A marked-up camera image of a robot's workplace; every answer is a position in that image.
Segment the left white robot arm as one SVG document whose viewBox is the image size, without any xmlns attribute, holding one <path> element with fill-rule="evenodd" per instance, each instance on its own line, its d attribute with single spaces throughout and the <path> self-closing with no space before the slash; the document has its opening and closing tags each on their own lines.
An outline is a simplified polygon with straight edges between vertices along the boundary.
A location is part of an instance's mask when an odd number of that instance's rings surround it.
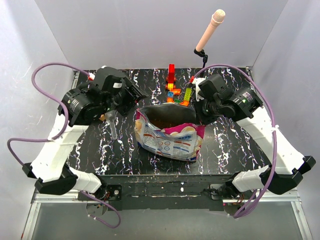
<svg viewBox="0 0 320 240">
<path fill-rule="evenodd" d="M 94 173 L 76 170 L 66 163 L 68 155 L 88 126 L 101 115 L 117 111 L 128 115 L 136 104 L 148 97 L 123 73 L 95 75 L 94 79 L 68 91 L 61 100 L 58 115 L 64 116 L 62 129 L 46 139 L 46 143 L 31 163 L 22 170 L 34 178 L 41 194 L 63 195 L 70 190 L 88 192 L 95 200 L 106 196 L 106 184 Z"/>
</svg>

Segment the pink pet food bag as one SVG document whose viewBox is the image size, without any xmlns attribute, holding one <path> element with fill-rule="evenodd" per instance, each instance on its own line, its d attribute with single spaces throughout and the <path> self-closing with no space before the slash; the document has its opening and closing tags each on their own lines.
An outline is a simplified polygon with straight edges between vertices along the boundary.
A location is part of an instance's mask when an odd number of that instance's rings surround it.
<svg viewBox="0 0 320 240">
<path fill-rule="evenodd" d="M 165 158 L 195 162 L 201 150 L 205 125 L 186 106 L 163 103 L 136 110 L 134 132 L 138 145 Z"/>
</svg>

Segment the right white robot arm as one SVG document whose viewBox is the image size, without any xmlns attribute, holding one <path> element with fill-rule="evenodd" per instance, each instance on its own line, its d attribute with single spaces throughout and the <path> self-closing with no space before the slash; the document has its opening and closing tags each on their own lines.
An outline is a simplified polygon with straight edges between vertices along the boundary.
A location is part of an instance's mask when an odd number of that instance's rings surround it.
<svg viewBox="0 0 320 240">
<path fill-rule="evenodd" d="M 262 168 L 235 173 L 219 188 L 221 196 L 237 199 L 246 191 L 263 188 L 282 195 L 296 188 L 316 164 L 312 156 L 298 152 L 272 124 L 262 100 L 249 87 L 233 91 L 228 87 L 197 86 L 194 95 L 193 106 L 200 124 L 213 123 L 220 116 L 232 119 L 269 160 Z"/>
</svg>

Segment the translucent plastic food scoop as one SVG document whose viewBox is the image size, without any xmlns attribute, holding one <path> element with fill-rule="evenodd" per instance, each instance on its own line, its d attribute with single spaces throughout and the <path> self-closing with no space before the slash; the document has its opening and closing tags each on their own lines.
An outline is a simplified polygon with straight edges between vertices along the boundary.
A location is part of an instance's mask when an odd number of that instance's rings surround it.
<svg viewBox="0 0 320 240">
<path fill-rule="evenodd" d="M 107 112 L 104 116 L 105 116 L 106 122 L 110 126 L 111 137 L 113 140 L 116 140 L 118 138 L 116 124 L 115 124 L 116 111 L 111 110 L 111 111 Z"/>
</svg>

